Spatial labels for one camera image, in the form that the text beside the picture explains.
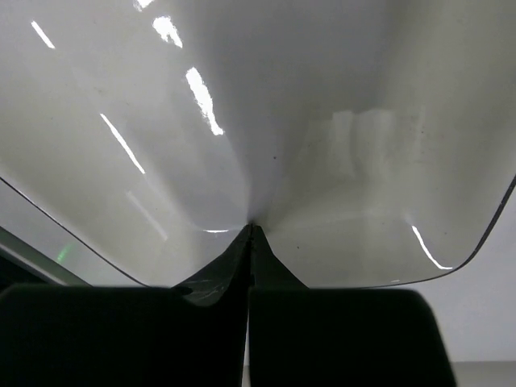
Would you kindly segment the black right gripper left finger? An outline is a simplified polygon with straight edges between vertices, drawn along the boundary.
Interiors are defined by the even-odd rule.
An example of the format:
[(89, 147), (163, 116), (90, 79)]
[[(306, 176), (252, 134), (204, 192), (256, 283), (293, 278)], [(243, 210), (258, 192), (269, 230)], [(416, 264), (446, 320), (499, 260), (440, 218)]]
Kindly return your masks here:
[(239, 386), (252, 227), (173, 287), (12, 285), (4, 386)]

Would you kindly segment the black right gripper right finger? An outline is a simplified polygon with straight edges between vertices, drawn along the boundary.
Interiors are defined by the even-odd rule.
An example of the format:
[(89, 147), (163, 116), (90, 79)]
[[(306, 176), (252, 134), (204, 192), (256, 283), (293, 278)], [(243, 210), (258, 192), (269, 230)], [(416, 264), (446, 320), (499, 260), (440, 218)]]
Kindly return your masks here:
[(454, 386), (434, 313), (409, 289), (311, 289), (252, 229), (254, 386)]

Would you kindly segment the rectangular white plate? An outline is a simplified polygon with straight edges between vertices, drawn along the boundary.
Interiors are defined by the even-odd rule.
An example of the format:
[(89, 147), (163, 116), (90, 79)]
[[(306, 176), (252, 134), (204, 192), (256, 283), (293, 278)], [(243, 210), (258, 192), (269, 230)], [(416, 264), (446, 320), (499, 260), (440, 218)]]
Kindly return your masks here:
[(512, 1), (1, 4), (1, 226), (92, 285), (249, 224), (310, 287), (430, 280), (514, 174)]

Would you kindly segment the aluminium table edge rail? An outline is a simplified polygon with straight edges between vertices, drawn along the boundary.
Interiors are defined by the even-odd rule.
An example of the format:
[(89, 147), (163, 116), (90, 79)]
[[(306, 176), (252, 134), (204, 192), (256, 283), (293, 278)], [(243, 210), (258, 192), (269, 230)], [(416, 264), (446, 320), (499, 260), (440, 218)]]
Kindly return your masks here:
[(1, 290), (14, 284), (89, 286), (81, 278), (1, 228)]

